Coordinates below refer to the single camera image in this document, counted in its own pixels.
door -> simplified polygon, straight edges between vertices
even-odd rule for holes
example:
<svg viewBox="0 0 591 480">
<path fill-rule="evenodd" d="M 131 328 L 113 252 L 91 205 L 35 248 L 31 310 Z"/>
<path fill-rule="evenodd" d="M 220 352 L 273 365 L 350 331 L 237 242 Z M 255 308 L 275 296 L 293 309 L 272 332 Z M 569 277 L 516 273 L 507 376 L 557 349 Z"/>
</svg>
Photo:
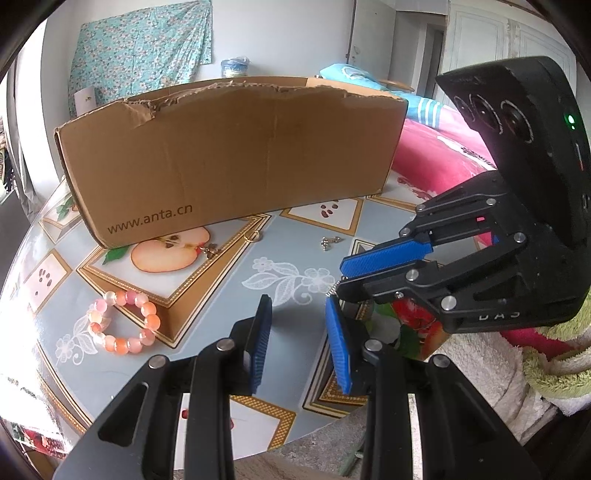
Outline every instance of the door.
<svg viewBox="0 0 591 480">
<path fill-rule="evenodd" d="M 388 78 L 396 10 L 381 0 L 357 0 L 348 63 Z"/>
<path fill-rule="evenodd" d="M 577 92 L 577 59 L 570 48 L 540 30 L 515 22 L 516 57 L 546 56 L 563 69 L 573 92 Z"/>
<path fill-rule="evenodd" d="M 509 19 L 465 5 L 451 4 L 441 72 L 509 56 Z M 437 100 L 453 106 L 441 89 Z"/>
</svg>

orange bead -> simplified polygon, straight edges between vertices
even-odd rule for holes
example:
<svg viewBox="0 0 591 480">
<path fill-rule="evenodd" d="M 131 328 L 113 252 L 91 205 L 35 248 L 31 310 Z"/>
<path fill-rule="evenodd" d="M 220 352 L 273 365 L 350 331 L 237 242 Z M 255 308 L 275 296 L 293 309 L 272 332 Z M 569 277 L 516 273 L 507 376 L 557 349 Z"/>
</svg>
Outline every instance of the orange bead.
<svg viewBox="0 0 591 480">
<path fill-rule="evenodd" d="M 160 328 L 160 317 L 155 313 L 151 313 L 144 321 L 145 327 L 155 332 Z"/>
<path fill-rule="evenodd" d="M 127 300 L 125 299 L 125 292 L 124 291 L 119 290 L 115 294 L 115 303 L 117 305 L 119 305 L 120 307 L 122 307 L 123 305 L 125 305 L 127 303 Z"/>
<path fill-rule="evenodd" d="M 96 322 L 92 322 L 90 324 L 90 329 L 92 330 L 92 333 L 99 333 L 102 331 L 102 329 L 100 328 L 100 323 Z"/>
<path fill-rule="evenodd" d="M 105 350 L 108 352 L 115 351 L 115 337 L 112 335 L 105 336 Z"/>
<path fill-rule="evenodd" d="M 139 339 L 144 345 L 149 346 L 154 343 L 154 341 L 156 340 L 156 336 L 154 335 L 154 332 L 152 330 L 142 328 L 139 331 Z"/>
<path fill-rule="evenodd" d="M 154 305 L 151 301 L 147 301 L 142 305 L 142 315 L 147 317 L 148 315 L 152 315 L 156 313 L 156 305 Z"/>
<path fill-rule="evenodd" d="M 125 338 L 116 338 L 114 347 L 117 355 L 125 355 L 129 351 Z"/>
</svg>

blue pillow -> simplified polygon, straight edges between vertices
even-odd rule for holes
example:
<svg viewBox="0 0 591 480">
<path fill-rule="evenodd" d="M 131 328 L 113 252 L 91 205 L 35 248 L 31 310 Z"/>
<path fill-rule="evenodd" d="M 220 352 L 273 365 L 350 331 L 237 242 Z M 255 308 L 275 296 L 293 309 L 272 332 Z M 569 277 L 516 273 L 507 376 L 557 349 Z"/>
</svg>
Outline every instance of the blue pillow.
<svg viewBox="0 0 591 480">
<path fill-rule="evenodd" d="M 320 71 L 322 78 L 327 80 L 336 80 L 337 82 L 353 83 L 361 87 L 373 88 L 374 90 L 382 90 L 387 92 L 388 89 L 380 85 L 371 76 L 370 72 L 361 70 L 346 63 L 335 63 L 330 67 L 326 67 Z"/>
</svg>

blue floral cloth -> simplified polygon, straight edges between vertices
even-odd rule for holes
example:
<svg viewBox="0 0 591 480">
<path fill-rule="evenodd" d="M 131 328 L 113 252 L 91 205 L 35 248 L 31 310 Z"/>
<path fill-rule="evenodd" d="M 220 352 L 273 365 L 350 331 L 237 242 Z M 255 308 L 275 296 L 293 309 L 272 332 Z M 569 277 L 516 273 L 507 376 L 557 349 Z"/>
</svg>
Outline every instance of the blue floral cloth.
<svg viewBox="0 0 591 480">
<path fill-rule="evenodd" d="M 199 0 L 143 8 L 83 24 L 68 85 L 94 86 L 97 105 L 191 81 L 212 62 L 212 3 Z"/>
</svg>

cardboard box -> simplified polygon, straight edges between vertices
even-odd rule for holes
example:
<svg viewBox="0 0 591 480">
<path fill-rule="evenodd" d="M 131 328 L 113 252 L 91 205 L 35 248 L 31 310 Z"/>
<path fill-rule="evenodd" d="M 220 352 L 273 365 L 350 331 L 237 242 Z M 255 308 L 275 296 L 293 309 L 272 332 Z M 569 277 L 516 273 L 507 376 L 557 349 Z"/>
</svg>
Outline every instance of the cardboard box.
<svg viewBox="0 0 591 480">
<path fill-rule="evenodd" d="M 316 78 L 247 77 L 116 100 L 56 129 L 104 248 L 254 213 L 379 193 L 407 102 Z"/>
</svg>

